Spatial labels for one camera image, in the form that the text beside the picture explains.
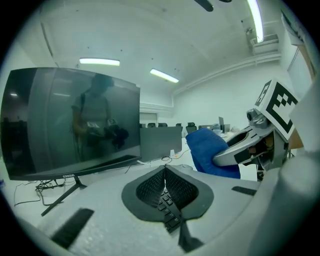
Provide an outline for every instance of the fluorescent light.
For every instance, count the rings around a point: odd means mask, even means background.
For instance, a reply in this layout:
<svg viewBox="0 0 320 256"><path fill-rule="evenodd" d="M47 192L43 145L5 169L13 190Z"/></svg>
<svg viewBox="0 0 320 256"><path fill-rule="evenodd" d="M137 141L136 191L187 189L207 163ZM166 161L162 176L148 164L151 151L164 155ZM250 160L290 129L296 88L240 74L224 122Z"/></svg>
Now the fluorescent light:
<svg viewBox="0 0 320 256"><path fill-rule="evenodd" d="M249 7L253 16L255 32L256 32L256 41L261 43L264 41L264 31L262 27L262 19L259 10L257 0L248 0Z"/></svg>
<svg viewBox="0 0 320 256"><path fill-rule="evenodd" d="M107 58L80 58L81 64L102 64L102 65L112 65L120 66L119 60L107 59Z"/></svg>
<svg viewBox="0 0 320 256"><path fill-rule="evenodd" d="M166 79L166 80L168 80L170 82L173 82L173 83L178 83L179 82L178 79L176 79L176 78L174 78L174 77L172 77L172 76L170 76L170 75L168 75L166 73L163 73L163 72L161 72L159 70L156 70L154 68L151 69L150 73L153 74L153 75L156 75L158 77L164 78L164 79Z"/></svg>
<svg viewBox="0 0 320 256"><path fill-rule="evenodd" d="M61 94L61 93L54 93L54 95L64 96L64 97L70 97L70 95L68 95L68 94Z"/></svg>

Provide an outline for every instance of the ceiling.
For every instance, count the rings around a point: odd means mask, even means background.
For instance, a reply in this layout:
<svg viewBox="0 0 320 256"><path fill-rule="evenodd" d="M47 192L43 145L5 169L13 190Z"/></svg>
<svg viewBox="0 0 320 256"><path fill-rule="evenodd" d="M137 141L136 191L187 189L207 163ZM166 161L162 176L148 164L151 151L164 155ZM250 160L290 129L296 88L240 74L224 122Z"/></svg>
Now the ceiling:
<svg viewBox="0 0 320 256"><path fill-rule="evenodd" d="M247 1L210 2L213 12L194 0L55 0L42 6L40 19L59 67L173 92L252 57L245 34L254 26ZM269 33L277 32L280 21L276 4L259 1ZM84 57L119 60L120 66L80 64ZM152 68L179 82L150 74Z"/></svg>

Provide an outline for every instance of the white desk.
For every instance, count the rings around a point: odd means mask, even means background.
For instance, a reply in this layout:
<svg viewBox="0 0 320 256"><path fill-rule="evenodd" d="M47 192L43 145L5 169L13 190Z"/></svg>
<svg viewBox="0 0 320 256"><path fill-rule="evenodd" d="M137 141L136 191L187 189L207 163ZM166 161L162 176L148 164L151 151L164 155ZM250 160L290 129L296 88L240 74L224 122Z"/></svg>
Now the white desk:
<svg viewBox="0 0 320 256"><path fill-rule="evenodd" d="M226 137L223 139L227 140L230 138L233 134L228 133ZM128 170L128 172L138 172L139 170L149 168L150 166L159 166L159 165L165 165L170 162L171 165L177 166L177 165L188 165L193 167L193 169L196 171L196 167L194 165L194 162L192 160L191 152L189 150L189 147L186 143L186 139L182 139L182 151L178 152L176 154L177 158L168 159L166 161L163 161L161 159L157 159L154 161L151 161L147 165L131 165L130 168L124 167L124 168L118 168L118 169L111 169L106 170L103 172L95 173L95 174L89 174L85 176L80 176L79 179L84 185L89 186L90 184L100 181L102 179L107 179L113 176L123 175ZM27 184L28 181L15 181L15 180L9 180L8 174L5 171L6 167L3 162L0 162L0 168L3 170L1 173L0 179L5 180L5 187L2 189L2 192L4 193L10 207L12 208L13 212L34 225L35 227L38 226L40 222L46 218L46 216L41 217L41 213L47 208L47 206L44 206L41 201L38 202L30 202L30 203L24 203L19 204L16 207L14 207L14 192L16 189L16 186L23 183ZM239 165L240 167L240 174L242 180L251 180L256 181L257 180L257 170L255 165L249 165L244 166L242 164ZM63 179L57 180L58 184L61 184L64 182ZM55 200L57 200L66 190L68 190L73 184L75 184L73 178L67 178L66 179L66 186L64 187L56 187L54 189L46 189L42 192L44 201L46 204L51 204ZM35 186L38 185L40 181L37 183L31 183L26 186L20 185L16 189L15 193L15 203L24 202L24 201L33 201L38 200L39 197L37 196L37 193L35 192ZM77 189L75 192L73 192L71 195L69 195L64 201L68 201L72 199L73 196L75 196L80 190Z"/></svg>

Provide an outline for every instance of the ceiling vent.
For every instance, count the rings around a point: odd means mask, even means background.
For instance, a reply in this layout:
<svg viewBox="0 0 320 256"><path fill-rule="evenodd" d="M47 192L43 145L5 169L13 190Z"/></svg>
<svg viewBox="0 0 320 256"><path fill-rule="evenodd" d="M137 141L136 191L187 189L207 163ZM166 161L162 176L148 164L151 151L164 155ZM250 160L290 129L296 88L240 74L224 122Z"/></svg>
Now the ceiling vent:
<svg viewBox="0 0 320 256"><path fill-rule="evenodd" d="M257 43L257 38L250 40L253 55L275 53L279 50L279 38L277 34L269 34L264 36L263 42Z"/></svg>

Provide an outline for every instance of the ceiling fan blade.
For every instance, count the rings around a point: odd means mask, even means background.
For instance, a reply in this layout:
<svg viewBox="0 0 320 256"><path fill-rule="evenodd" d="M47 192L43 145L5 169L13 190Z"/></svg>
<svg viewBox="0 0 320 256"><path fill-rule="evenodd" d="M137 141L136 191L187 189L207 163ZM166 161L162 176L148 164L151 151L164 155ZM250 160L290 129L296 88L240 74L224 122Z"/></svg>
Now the ceiling fan blade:
<svg viewBox="0 0 320 256"><path fill-rule="evenodd" d="M214 10L213 5L208 0L194 0L199 5L201 5L207 12L212 12Z"/></svg>

